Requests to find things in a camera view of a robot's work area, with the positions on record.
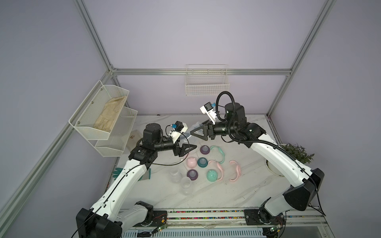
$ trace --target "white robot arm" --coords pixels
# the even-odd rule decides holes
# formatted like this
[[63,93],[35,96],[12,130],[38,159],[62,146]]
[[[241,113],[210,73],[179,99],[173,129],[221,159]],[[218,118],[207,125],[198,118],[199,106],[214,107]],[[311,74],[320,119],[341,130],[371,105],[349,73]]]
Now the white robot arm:
[[[208,140],[208,137],[214,139],[216,135],[229,136],[261,154],[290,182],[291,186],[286,191],[267,199],[259,209],[248,215],[256,224],[269,224],[280,213],[291,208],[304,211],[317,193],[324,173],[300,163],[277,145],[260,126],[248,123],[243,106],[235,103],[229,92],[222,92],[218,96],[215,113],[210,102],[202,107],[209,117],[215,118],[216,115],[221,120],[218,99],[223,94],[228,94],[232,99],[232,103],[225,105],[225,120],[207,120],[190,134],[204,140]],[[157,158],[158,151],[172,149],[175,156],[181,157],[197,147],[183,144],[180,148],[178,138],[186,131],[187,126],[177,121],[172,127],[174,131],[171,132],[171,136],[165,137],[159,124],[151,123],[146,126],[140,140],[142,145],[139,141],[131,151],[122,172],[107,192],[90,210],[82,208],[77,214],[78,233],[81,238],[120,237],[124,231],[136,224],[149,225],[152,222],[153,206],[145,202],[139,201],[132,209],[123,213],[119,213],[119,210],[132,187]],[[201,129],[202,136],[195,133]]]

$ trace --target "black cable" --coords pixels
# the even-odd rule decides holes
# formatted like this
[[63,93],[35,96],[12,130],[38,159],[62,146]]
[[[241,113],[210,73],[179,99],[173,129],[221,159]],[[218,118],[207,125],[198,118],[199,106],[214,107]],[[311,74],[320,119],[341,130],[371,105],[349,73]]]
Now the black cable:
[[171,126],[171,125],[168,125],[168,126],[165,127],[165,134],[166,134],[167,136],[169,136],[169,135],[168,135],[168,133],[166,132],[166,129],[167,129],[169,126]]
[[141,237],[151,237],[152,235],[154,235],[155,233],[159,232],[159,228],[162,226],[162,225],[165,225],[166,224],[166,221],[164,219],[162,219],[164,222],[160,223],[155,229],[153,229],[151,232],[140,232],[138,233],[139,235],[141,235]]
[[232,102],[232,106],[233,106],[233,112],[232,112],[232,116],[231,116],[231,118],[230,118],[230,120],[229,120],[229,122],[227,123],[227,133],[228,133],[228,135],[229,135],[229,137],[232,139],[232,140],[234,140],[234,141],[236,141],[236,142],[238,142],[238,144],[240,144],[240,143],[242,143],[242,144],[249,144],[249,143],[262,143],[262,144],[266,144],[266,145],[269,145],[269,146],[271,146],[271,147],[273,147],[274,149],[278,149],[278,150],[280,150],[282,153],[284,153],[285,155],[287,155],[292,161],[294,161],[295,163],[296,163],[296,165],[301,169],[301,171],[303,171],[310,179],[311,179],[311,182],[314,184],[314,186],[315,186],[315,191],[316,191],[316,196],[317,196],[317,201],[319,202],[319,206],[320,206],[320,209],[321,209],[321,211],[322,211],[322,213],[323,213],[323,215],[325,216],[325,213],[323,212],[323,209],[322,209],[322,205],[321,205],[321,203],[320,203],[320,198],[319,198],[319,194],[318,194],[318,189],[317,189],[317,185],[316,185],[316,183],[315,183],[315,181],[311,178],[311,176],[297,163],[297,161],[296,161],[296,158],[294,158],[291,154],[289,154],[285,149],[283,149],[282,147],[280,147],[279,145],[276,145],[276,144],[273,144],[273,143],[271,143],[271,142],[268,142],[268,141],[263,141],[263,140],[246,140],[246,141],[241,141],[241,140],[238,140],[238,139],[236,139],[233,135],[232,135],[232,133],[231,133],[231,129],[230,129],[230,127],[231,127],[231,124],[233,123],[233,120],[234,120],[234,117],[235,117],[235,115],[236,115],[236,108],[235,108],[235,101],[234,101],[234,97],[233,97],[233,95],[231,94],[231,93],[229,93],[228,91],[223,91],[223,92],[221,92],[220,94],[218,94],[218,96],[217,96],[217,99],[216,99],[216,111],[217,111],[217,117],[218,117],[218,119],[219,120],[222,120],[222,118],[219,116],[219,113],[218,113],[218,102],[219,102],[219,99],[220,99],[220,97],[222,96],[222,95],[224,95],[224,94],[226,94],[226,95],[228,95],[229,97],[230,97],[230,100],[231,100],[231,102]]
[[320,212],[322,215],[324,215],[324,213],[322,213],[322,212],[319,211],[318,209],[314,208],[313,206],[311,206],[311,205],[308,205],[308,206],[311,207],[311,208],[313,208],[313,209],[315,209],[315,210],[317,210],[317,211]]
[[160,128],[160,140],[157,145],[160,145],[163,142],[163,129]]
[[224,142],[226,142],[226,143],[232,143],[232,142],[234,142],[234,140],[231,140],[231,141],[226,141],[226,140],[224,140],[224,138],[221,136],[221,139],[224,141]]
[[[286,216],[287,216],[287,214],[286,214],[286,211],[285,211],[285,216],[282,219],[284,221],[285,228],[286,228],[286,219],[285,219]],[[275,234],[276,234],[276,233],[269,233],[269,232],[270,232],[270,230],[268,230],[267,232],[262,232],[262,234],[265,235],[265,236],[275,236]]]
[[286,224],[287,224],[286,219],[287,219],[287,212],[285,211],[285,227],[283,228],[282,234],[280,234],[280,236],[278,236],[278,238],[280,238],[283,235],[283,233],[285,232]]
[[[147,163],[147,164],[139,164],[139,165],[136,165],[136,166],[134,166],[134,167],[132,167],[130,170],[128,170],[127,172],[126,172],[126,174],[118,181],[118,183],[116,184],[116,186],[114,187],[114,189],[111,191],[111,193],[110,193],[110,195],[106,198],[106,200],[103,202],[103,204],[105,204],[105,202],[107,202],[107,200],[110,198],[110,196],[111,196],[111,194],[115,191],[115,189],[116,189],[116,187],[119,185],[119,183],[122,181],[122,179],[124,178],[124,177],[126,177],[127,176],[127,174],[130,172],[130,171],[132,171],[134,168],[136,168],[136,167],[138,167],[138,166],[141,166],[141,165],[162,165],[162,166],[174,166],[174,165],[178,165],[178,164],[180,164],[180,163],[182,163],[187,157],[188,157],[188,155],[189,155],[189,147],[190,147],[190,143],[189,143],[189,140],[188,140],[188,138],[182,133],[182,132],[180,132],[180,131],[177,131],[178,133],[181,133],[186,139],[187,139],[187,142],[188,142],[188,153],[187,153],[187,155],[185,156],[185,158],[183,159],[183,160],[181,160],[180,162],[178,162],[178,163],[176,163],[176,164],[172,164],[172,165],[162,165],[162,164],[156,164],[156,163]],[[101,209],[102,207],[99,207],[98,208],[98,210],[96,210],[95,212],[94,212],[94,214],[93,215],[91,215],[88,219],[86,219],[79,227],[78,227],[78,229],[74,232],[74,234],[72,235],[72,237],[71,238],[73,238],[74,237],[74,235],[75,235],[75,233],[79,230],[79,228],[81,228],[92,216],[94,216],[100,209]]]
[[139,144],[140,144],[140,142],[143,140],[143,137],[142,138],[140,138],[139,140],[138,140],[138,142],[136,143],[136,147],[138,147],[139,146]]
[[74,237],[74,235],[77,233],[77,231],[90,219],[90,218],[92,218],[98,211],[99,211],[99,209],[100,209],[101,207],[99,207],[98,208],[98,210],[96,210],[88,219],[86,219],[79,227],[78,227],[78,229],[74,232],[74,234],[72,235],[72,237],[71,238],[73,238]]

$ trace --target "potted plant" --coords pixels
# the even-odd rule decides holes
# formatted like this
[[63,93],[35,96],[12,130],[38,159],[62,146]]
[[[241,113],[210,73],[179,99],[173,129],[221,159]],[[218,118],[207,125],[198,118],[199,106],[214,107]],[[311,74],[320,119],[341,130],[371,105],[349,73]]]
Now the potted plant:
[[[298,144],[292,145],[288,143],[288,144],[281,144],[280,146],[283,149],[285,149],[288,153],[290,153],[292,156],[294,156],[294,158],[299,160],[302,164],[311,163],[312,157],[315,155],[315,154],[308,155],[305,151],[305,148],[302,146],[299,146]],[[266,160],[266,166],[275,175],[284,177],[283,174],[267,160]]]

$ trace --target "white flower pot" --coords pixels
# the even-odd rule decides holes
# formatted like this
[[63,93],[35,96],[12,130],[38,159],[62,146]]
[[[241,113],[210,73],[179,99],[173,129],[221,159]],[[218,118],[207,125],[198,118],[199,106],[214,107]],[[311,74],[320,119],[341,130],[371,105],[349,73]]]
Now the white flower pot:
[[268,160],[266,160],[266,167],[272,174],[278,177],[284,177],[284,175]]

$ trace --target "wall-mounted basket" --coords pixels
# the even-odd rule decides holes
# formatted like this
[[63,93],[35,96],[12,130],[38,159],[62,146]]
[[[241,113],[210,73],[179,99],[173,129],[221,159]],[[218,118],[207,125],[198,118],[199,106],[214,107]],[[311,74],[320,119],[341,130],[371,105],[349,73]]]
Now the wall-mounted basket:
[[187,96],[218,95],[229,90],[226,64],[187,64]]
[[87,105],[86,109],[75,120],[74,116],[69,119],[69,124],[74,127],[103,157],[118,157],[123,154],[132,126],[135,122],[137,111],[128,107],[121,106],[114,112],[114,120],[108,125],[109,130],[94,128],[98,117],[101,115],[106,103],[112,98],[123,97],[119,102],[125,105],[129,91],[115,85],[103,85]]

